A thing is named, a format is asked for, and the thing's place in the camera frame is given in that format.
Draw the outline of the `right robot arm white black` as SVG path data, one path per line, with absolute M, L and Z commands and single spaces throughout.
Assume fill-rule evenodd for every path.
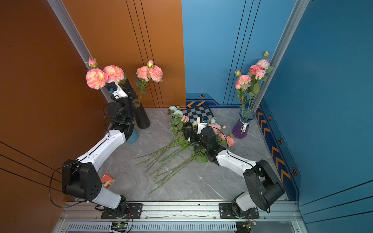
M 245 180 L 248 191 L 231 202 L 234 217 L 245 218 L 250 211 L 257 209 L 269 213 L 271 206 L 285 194 L 283 183 L 267 161 L 256 162 L 233 154 L 217 141 L 212 126 L 201 124 L 198 129 L 185 127 L 183 133 L 185 140 L 196 143 L 208 161 L 233 171 Z

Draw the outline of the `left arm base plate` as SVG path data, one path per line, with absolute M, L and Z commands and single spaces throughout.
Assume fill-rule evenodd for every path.
M 101 219 L 140 219 L 143 203 L 126 203 L 117 209 L 105 207 Z

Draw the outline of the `pale pink carnation stem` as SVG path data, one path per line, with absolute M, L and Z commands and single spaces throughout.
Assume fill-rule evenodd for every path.
M 256 65 L 261 67 L 263 70 L 267 70 L 270 67 L 271 59 L 269 58 L 270 53 L 268 51 L 264 52 L 264 58 L 257 61 Z

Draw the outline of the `bunch of pink flowers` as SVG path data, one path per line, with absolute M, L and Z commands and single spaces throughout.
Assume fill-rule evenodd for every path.
M 172 117 L 172 121 L 170 122 L 170 131 L 172 131 L 172 133 L 174 134 L 174 139 L 172 139 L 167 146 L 164 146 L 146 155 L 148 159 L 143 161 L 143 163 L 149 163 L 146 170 L 149 170 L 156 163 L 160 164 L 159 168 L 152 172 L 155 175 L 154 182 L 157 187 L 150 191 L 150 194 L 158 190 L 167 181 L 169 181 L 172 177 L 174 177 L 177 173 L 179 173 L 183 168 L 185 168 L 192 162 L 195 161 L 200 164 L 208 162 L 207 149 L 205 149 L 205 147 L 203 147 L 201 143 L 191 142 L 189 139 L 185 139 L 185 133 L 183 130 L 196 129 L 197 122 L 191 121 L 192 116 L 185 115 L 178 106 L 170 106 L 168 109 L 168 114 Z M 165 177 L 159 179 L 158 177 L 162 175 L 161 171 L 165 168 L 165 166 L 172 160 L 177 158 L 179 154 L 188 149 L 192 149 L 190 158 L 186 159 L 180 165 L 165 171 L 163 173 L 165 174 Z

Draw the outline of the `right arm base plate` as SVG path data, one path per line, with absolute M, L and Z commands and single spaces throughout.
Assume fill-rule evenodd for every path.
M 220 203 L 219 212 L 220 212 L 221 219 L 234 219 L 234 218 L 259 219 L 260 218 L 259 211 L 256 207 L 243 211 L 235 203 Z

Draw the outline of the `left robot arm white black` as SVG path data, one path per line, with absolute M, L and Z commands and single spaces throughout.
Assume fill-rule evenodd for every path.
M 134 126 L 133 100 L 137 94 L 128 80 L 106 84 L 112 102 L 107 105 L 111 126 L 106 135 L 84 155 L 67 160 L 62 166 L 62 192 L 96 204 L 107 218 L 126 218 L 129 208 L 123 195 L 103 186 L 98 171 L 106 159 L 123 143 L 138 139 Z

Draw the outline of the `large peach bloom stem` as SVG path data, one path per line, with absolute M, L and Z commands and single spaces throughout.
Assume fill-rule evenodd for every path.
M 98 90 L 103 88 L 107 83 L 114 81 L 121 83 L 127 79 L 124 71 L 118 66 L 110 65 L 101 70 L 98 68 L 98 63 L 95 59 L 89 59 L 85 63 L 90 67 L 90 70 L 85 75 L 85 80 L 91 89 Z

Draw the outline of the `pink double bloom stem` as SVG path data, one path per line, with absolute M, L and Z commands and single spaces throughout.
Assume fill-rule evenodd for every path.
M 241 103 L 242 112 L 245 111 L 246 105 L 251 103 L 253 95 L 251 93 L 250 87 L 252 85 L 250 75 L 242 75 L 240 70 L 235 71 L 235 76 L 237 77 L 235 90 L 237 98 Z

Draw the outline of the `peach double bloom stem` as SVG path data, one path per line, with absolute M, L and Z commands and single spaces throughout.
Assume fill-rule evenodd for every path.
M 153 60 L 149 60 L 145 66 L 137 69 L 137 90 L 139 91 L 139 101 L 136 103 L 136 107 L 141 106 L 142 95 L 146 94 L 145 88 L 148 86 L 149 81 L 161 82 L 163 78 L 163 70 L 154 64 Z

